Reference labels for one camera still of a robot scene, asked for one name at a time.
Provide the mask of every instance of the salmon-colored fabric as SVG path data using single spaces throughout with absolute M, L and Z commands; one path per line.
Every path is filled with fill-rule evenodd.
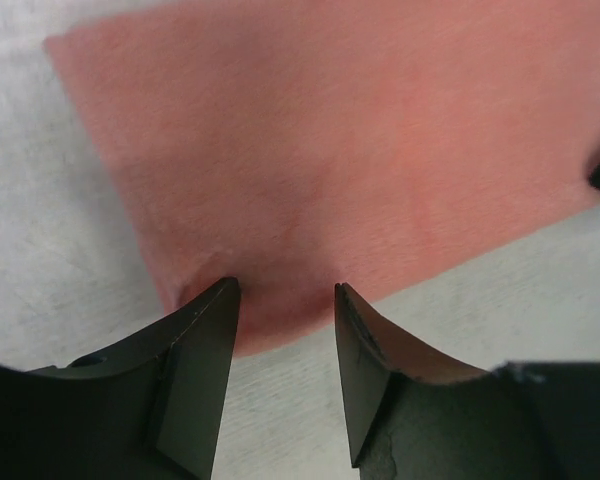
M 166 310 L 240 279 L 240 354 L 599 200 L 600 0 L 193 0 L 47 47 Z

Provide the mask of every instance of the fabric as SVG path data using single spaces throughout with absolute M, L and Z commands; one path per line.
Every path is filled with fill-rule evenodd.
M 190 1 L 47 48 L 165 309 L 237 276 L 241 354 L 600 199 L 600 1 Z

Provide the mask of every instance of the gray surface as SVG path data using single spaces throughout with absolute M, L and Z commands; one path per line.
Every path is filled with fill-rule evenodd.
M 40 42 L 102 0 L 0 0 L 0 362 L 64 365 L 154 321 L 133 233 Z M 600 207 L 379 304 L 448 353 L 600 358 Z M 353 479 L 332 329 L 235 361 L 218 479 Z

